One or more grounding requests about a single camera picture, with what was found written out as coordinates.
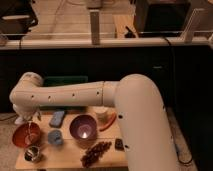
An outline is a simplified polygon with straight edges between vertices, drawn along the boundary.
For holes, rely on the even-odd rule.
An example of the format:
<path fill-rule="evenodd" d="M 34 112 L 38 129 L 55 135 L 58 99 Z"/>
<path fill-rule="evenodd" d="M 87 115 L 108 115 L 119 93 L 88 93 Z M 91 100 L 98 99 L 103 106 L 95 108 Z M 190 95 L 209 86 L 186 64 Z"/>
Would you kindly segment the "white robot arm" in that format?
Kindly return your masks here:
<path fill-rule="evenodd" d="M 14 111 L 25 119 L 41 106 L 113 107 L 118 114 L 129 171 L 180 171 L 161 93 L 145 75 L 45 87 L 40 75 L 26 72 L 9 99 Z"/>

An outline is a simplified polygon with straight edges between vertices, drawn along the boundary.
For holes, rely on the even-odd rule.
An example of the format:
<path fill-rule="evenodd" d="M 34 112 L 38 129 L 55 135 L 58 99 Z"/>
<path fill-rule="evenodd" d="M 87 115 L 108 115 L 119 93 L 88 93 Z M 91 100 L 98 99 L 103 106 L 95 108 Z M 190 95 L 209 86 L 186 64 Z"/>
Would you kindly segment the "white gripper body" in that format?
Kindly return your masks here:
<path fill-rule="evenodd" d="M 27 122 L 32 121 L 34 117 L 36 117 L 38 120 L 41 120 L 41 113 L 38 108 L 13 105 L 13 110 L 18 116 L 26 119 Z"/>

